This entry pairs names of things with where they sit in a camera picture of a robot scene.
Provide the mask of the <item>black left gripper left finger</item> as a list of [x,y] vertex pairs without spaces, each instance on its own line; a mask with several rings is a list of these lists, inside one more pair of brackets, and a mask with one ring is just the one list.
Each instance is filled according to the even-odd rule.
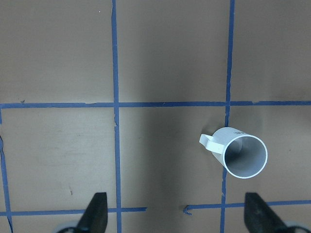
[[79,233],[104,233],[108,222],[107,194],[95,193],[77,224]]

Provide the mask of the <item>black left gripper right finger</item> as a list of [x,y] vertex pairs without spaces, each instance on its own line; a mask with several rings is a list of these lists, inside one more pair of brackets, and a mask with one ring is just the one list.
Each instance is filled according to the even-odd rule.
[[243,217],[250,233],[286,233],[288,231],[285,223],[257,193],[245,193]]

